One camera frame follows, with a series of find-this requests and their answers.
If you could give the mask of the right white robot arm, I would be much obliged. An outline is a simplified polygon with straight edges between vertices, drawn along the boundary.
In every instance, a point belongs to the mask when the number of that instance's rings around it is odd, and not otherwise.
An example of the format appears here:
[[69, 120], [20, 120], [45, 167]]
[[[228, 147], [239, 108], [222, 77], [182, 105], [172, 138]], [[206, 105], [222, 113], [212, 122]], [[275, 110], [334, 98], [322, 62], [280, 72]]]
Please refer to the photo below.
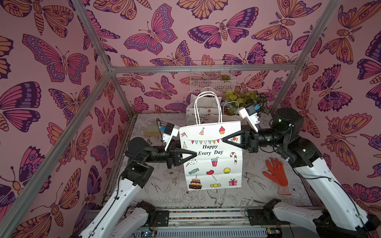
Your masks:
[[248, 121], [248, 125], [241, 129], [221, 127], [222, 141], [250, 153], [258, 152], [262, 146], [273, 146], [294, 173], [308, 182], [324, 204], [323, 210], [310, 210], [272, 199], [263, 207], [267, 222], [292, 223], [321, 238], [375, 236], [376, 229], [381, 225], [380, 219], [355, 202], [354, 191], [336, 179], [317, 147], [299, 135], [304, 118], [297, 111], [279, 109], [267, 129], [257, 127], [259, 118], [254, 106], [240, 108], [239, 114]]

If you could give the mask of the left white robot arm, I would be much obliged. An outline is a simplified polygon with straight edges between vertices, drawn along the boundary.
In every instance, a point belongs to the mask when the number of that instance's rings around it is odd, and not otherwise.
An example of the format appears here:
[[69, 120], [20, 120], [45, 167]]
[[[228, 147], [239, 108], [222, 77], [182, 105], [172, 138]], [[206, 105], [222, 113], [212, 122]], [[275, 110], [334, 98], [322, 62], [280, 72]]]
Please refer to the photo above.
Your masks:
[[166, 163], [169, 167], [181, 166], [197, 156], [197, 152], [182, 149], [178, 140], [171, 140], [169, 146], [151, 146], [141, 137], [133, 138], [125, 155], [128, 165], [120, 174], [116, 189], [106, 205], [92, 222], [76, 238], [128, 238], [136, 230], [152, 223], [155, 206], [140, 202], [132, 213], [123, 218], [130, 203], [144, 188], [154, 168], [152, 163]]

